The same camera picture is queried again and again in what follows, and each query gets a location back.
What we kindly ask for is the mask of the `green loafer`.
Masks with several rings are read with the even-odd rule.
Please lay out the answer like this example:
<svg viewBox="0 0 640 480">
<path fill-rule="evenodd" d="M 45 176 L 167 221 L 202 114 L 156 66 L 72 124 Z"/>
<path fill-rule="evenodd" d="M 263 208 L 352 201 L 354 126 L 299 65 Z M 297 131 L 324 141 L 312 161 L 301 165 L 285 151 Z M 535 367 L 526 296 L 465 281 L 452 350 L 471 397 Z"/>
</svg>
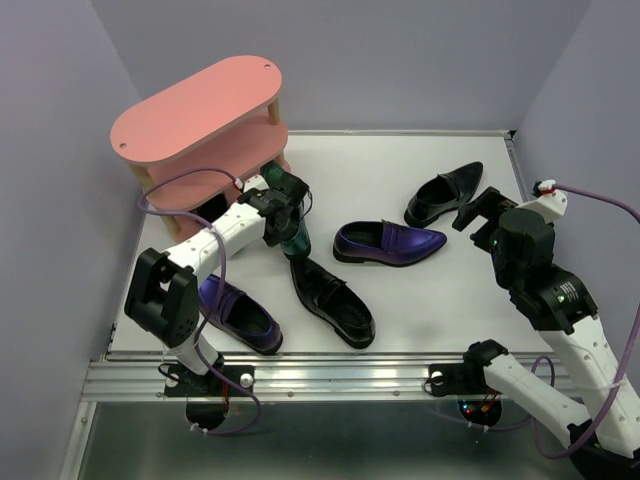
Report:
<svg viewBox="0 0 640 480">
<path fill-rule="evenodd" d="M 221 193 L 193 209 L 192 213 L 210 223 L 213 223 L 221 217 L 228 208 L 229 203 L 227 198 L 223 193 Z"/>
<path fill-rule="evenodd" d="M 264 165 L 260 174 L 269 185 L 261 199 L 267 205 L 264 240 L 279 245 L 289 259 L 304 259 L 311 253 L 311 240 L 304 223 L 302 204 L 309 186 L 275 161 Z"/>
</svg>

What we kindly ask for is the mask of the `purple loafer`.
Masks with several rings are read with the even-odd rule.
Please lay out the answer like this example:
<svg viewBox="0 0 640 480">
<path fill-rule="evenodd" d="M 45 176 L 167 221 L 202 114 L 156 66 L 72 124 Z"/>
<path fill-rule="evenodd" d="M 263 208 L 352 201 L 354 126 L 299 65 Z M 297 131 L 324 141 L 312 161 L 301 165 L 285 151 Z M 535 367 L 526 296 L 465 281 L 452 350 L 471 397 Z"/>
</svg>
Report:
<svg viewBox="0 0 640 480">
<path fill-rule="evenodd" d="M 408 267 L 427 259 L 447 242 L 439 231 L 389 221 L 355 221 L 343 225 L 333 240 L 334 258 L 343 263 L 374 262 Z"/>
<path fill-rule="evenodd" d="M 209 275 L 199 288 L 201 313 L 217 329 L 261 355 L 274 355 L 284 337 L 271 314 L 246 292 Z"/>
</svg>

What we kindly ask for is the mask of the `glossy black loafer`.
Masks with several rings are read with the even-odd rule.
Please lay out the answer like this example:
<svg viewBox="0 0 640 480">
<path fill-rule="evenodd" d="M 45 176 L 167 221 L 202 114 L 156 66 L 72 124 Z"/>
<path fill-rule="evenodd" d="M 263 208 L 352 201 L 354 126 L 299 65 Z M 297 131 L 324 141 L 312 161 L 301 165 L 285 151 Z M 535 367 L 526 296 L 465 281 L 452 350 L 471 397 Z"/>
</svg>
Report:
<svg viewBox="0 0 640 480">
<path fill-rule="evenodd" d="M 290 271 L 295 292 L 306 310 L 328 323 L 354 349 L 365 349 L 373 343 L 373 316 L 344 280 L 310 258 L 291 261 Z"/>
</svg>

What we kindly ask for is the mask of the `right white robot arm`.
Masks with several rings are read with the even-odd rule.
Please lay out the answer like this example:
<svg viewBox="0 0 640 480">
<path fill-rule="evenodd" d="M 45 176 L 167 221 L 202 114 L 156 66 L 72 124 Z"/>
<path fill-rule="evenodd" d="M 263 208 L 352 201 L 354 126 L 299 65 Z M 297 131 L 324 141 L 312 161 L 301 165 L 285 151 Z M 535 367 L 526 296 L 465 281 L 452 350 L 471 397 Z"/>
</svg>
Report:
<svg viewBox="0 0 640 480">
<path fill-rule="evenodd" d="M 576 403 L 521 366 L 504 347 L 485 341 L 469 349 L 460 366 L 463 384 L 506 394 L 552 431 L 569 455 L 590 438 L 622 458 L 639 457 L 639 396 L 626 362 L 608 344 L 598 307 L 584 283 L 554 263 L 554 221 L 568 200 L 553 181 L 518 205 L 493 187 L 463 206 L 453 223 L 464 230 L 477 217 L 485 224 L 471 239 L 491 256 L 497 284 L 553 350 L 582 401 Z"/>
</svg>

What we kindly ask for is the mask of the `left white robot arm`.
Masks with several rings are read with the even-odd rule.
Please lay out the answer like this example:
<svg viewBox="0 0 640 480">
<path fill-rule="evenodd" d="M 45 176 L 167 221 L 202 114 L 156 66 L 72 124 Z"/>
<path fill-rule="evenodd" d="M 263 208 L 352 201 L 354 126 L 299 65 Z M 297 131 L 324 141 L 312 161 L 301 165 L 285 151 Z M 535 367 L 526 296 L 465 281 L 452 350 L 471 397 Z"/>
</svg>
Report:
<svg viewBox="0 0 640 480">
<path fill-rule="evenodd" d="M 164 250 L 144 250 L 133 267 L 124 313 L 151 333 L 188 369 L 188 382 L 199 393 L 215 392 L 223 371 L 220 354 L 199 333 L 200 288 L 210 274 L 226 272 L 227 261 L 262 240 L 289 257 L 305 258 L 311 243 L 301 205 L 309 187 L 299 177 L 267 166 L 247 180 L 233 178 L 238 199 L 216 221 L 190 212 L 200 224 L 190 238 Z"/>
</svg>

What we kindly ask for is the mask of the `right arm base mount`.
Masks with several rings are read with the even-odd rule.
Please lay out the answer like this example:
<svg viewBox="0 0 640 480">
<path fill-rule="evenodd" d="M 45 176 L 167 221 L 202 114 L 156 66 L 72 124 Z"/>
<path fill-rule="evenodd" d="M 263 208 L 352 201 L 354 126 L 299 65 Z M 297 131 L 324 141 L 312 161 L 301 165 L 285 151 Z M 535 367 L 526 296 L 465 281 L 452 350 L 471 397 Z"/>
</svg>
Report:
<svg viewBox="0 0 640 480">
<path fill-rule="evenodd" d="M 481 395 L 489 392 L 484 368 L 509 351 L 495 340 L 475 342 L 456 363 L 435 363 L 428 366 L 423 390 L 436 398 L 450 395 Z"/>
</svg>

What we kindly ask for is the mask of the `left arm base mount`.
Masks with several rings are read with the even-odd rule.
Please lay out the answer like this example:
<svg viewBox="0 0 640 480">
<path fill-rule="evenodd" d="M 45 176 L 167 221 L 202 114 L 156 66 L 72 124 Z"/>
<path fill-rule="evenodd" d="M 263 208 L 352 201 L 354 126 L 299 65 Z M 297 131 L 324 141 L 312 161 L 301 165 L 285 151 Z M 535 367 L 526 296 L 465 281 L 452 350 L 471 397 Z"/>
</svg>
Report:
<svg viewBox="0 0 640 480">
<path fill-rule="evenodd" d="M 236 390 L 211 372 L 196 375 L 182 364 L 173 362 L 161 363 L 158 372 L 164 377 L 164 395 L 169 398 L 238 396 Z"/>
</svg>

